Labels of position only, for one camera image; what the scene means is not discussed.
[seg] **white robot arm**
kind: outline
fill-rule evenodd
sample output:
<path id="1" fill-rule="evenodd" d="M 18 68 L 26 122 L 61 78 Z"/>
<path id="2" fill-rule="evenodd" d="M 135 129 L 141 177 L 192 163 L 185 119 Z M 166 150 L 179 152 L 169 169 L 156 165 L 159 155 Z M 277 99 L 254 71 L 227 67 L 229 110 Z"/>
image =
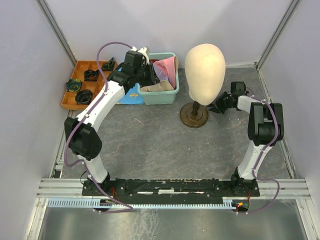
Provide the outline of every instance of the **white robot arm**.
<path id="1" fill-rule="evenodd" d="M 230 93 L 223 92 L 210 105 L 212 108 L 209 110 L 224 114 L 227 109 L 236 108 L 238 111 L 245 111 L 249 114 L 247 133 L 250 142 L 244 159 L 237 168 L 237 174 L 239 178 L 252 180 L 257 176 L 266 154 L 276 142 L 283 139 L 284 119 L 280 103 L 267 103 L 265 100 L 258 100 L 254 96 L 247 96 L 247 94 L 244 82 L 232 82 Z M 278 127 L 278 136 L 273 144 L 270 142 L 275 137 L 275 122 L 266 104 L 271 107 Z"/>
<path id="2" fill-rule="evenodd" d="M 73 135 L 69 147 L 74 154 L 84 160 L 89 172 L 97 183 L 102 183 L 108 176 L 108 172 L 100 157 L 102 142 L 97 134 L 103 119 L 111 108 L 136 83 L 139 83 L 141 86 L 149 86 L 160 82 L 155 74 L 152 63 L 149 61 L 147 51 L 146 47 L 141 48 L 139 51 L 136 48 L 128 51 L 122 65 L 122 70 L 115 70 L 108 76 L 107 91 L 105 85 L 98 96 L 83 112 L 76 118 L 68 117 L 64 123 L 65 135 L 68 139 L 72 130 L 79 123 L 79 120 L 84 119 L 81 127 Z M 275 136 L 275 125 L 272 122 L 268 108 L 261 101 L 246 94 L 246 87 L 243 82 L 233 82 L 231 83 L 231 93 L 224 92 L 219 96 L 211 111 L 224 113 L 229 108 L 237 108 L 239 111 L 243 110 L 249 113 L 248 137 L 251 141 L 242 163 L 237 168 L 237 174 L 239 178 L 252 180 L 255 178 L 253 170 L 255 175 L 257 175 L 264 157 L 272 148 L 272 145 L 266 147 L 266 144 Z M 279 103 L 272 103 L 271 105 L 279 120 L 277 141 L 280 141 L 284 135 L 282 105 Z"/>
<path id="3" fill-rule="evenodd" d="M 125 55 L 122 70 L 113 71 L 108 76 L 105 84 L 96 98 L 76 118 L 68 117 L 64 122 L 65 135 L 68 139 L 73 128 L 84 119 L 82 125 L 73 135 L 69 147 L 80 159 L 83 159 L 88 170 L 98 183 L 102 183 L 108 176 L 100 157 L 102 142 L 97 131 L 111 108 L 129 91 L 136 83 L 142 87 L 154 85 L 160 80 L 149 60 L 148 48 L 137 50 L 133 47 Z"/>

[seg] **mannequin head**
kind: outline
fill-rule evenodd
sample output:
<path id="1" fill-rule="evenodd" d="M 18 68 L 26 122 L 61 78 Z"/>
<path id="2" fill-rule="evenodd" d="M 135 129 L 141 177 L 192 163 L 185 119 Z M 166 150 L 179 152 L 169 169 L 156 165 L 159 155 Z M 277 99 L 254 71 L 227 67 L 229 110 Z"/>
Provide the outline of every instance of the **mannequin head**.
<path id="1" fill-rule="evenodd" d="M 201 44 L 192 48 L 184 62 L 189 95 L 201 105 L 209 105 L 219 94 L 225 79 L 226 62 L 218 47 Z"/>

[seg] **purple wall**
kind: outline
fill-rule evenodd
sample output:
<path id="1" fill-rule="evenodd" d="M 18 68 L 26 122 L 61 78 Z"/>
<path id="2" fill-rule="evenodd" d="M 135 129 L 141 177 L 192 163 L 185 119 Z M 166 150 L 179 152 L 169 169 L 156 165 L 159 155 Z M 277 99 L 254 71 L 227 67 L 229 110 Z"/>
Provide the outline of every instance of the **purple wall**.
<path id="1" fill-rule="evenodd" d="M 320 214 L 320 1 L 304 0 L 262 68 L 271 98 L 283 104 L 285 139 Z"/>
<path id="2" fill-rule="evenodd" d="M 36 1 L 0 7 L 0 239 L 23 239 L 42 177 L 48 177 L 67 111 L 72 72 Z"/>
<path id="3" fill-rule="evenodd" d="M 47 0 L 77 59 L 94 60 L 103 44 L 122 41 L 174 52 L 183 65 L 187 52 L 211 43 L 228 65 L 257 62 L 291 0 Z M 102 56 L 123 60 L 126 48 Z"/>

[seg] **wooden stand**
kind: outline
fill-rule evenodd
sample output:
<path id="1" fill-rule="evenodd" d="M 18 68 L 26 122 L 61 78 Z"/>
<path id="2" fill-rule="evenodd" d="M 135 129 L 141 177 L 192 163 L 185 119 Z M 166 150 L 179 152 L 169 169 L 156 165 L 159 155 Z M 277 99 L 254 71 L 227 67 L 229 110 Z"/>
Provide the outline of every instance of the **wooden stand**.
<path id="1" fill-rule="evenodd" d="M 200 128 L 206 124 L 209 114 L 205 106 L 197 101 L 187 103 L 180 110 L 181 122 L 190 128 Z"/>

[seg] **blue plastic bin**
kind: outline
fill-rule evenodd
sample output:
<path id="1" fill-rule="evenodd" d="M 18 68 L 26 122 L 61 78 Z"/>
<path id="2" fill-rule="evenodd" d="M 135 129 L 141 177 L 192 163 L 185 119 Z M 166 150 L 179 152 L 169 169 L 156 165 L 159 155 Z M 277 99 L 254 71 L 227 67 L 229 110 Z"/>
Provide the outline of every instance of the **blue plastic bin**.
<path id="1" fill-rule="evenodd" d="M 173 52 L 160 52 L 160 53 L 150 53 L 150 59 L 168 59 L 175 56 Z M 156 104 L 173 104 L 176 95 L 179 92 L 179 76 L 178 73 L 175 75 L 175 90 L 172 91 L 140 91 L 140 86 L 138 86 L 138 93 L 143 97 L 144 104 L 146 105 L 156 105 Z"/>

